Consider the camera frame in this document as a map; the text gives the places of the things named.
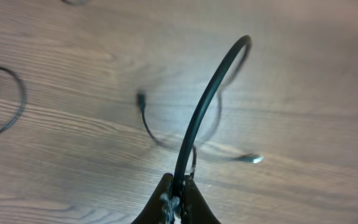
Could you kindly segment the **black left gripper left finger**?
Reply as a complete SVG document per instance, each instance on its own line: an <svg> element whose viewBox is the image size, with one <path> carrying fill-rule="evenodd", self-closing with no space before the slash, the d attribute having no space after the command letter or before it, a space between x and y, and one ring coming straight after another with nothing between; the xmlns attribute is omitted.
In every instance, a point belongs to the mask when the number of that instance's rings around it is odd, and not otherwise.
<svg viewBox="0 0 358 224"><path fill-rule="evenodd" d="M172 202L173 175L166 173L160 179L146 206L131 224L163 224L172 223L174 214Z"/></svg>

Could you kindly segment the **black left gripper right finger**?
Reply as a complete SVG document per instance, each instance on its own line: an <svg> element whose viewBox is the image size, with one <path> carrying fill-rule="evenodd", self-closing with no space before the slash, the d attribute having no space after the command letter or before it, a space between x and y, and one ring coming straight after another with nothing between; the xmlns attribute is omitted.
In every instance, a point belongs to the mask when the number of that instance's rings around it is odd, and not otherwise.
<svg viewBox="0 0 358 224"><path fill-rule="evenodd" d="M210 210L190 175L186 175L184 178L180 198L182 224L221 224Z"/></svg>

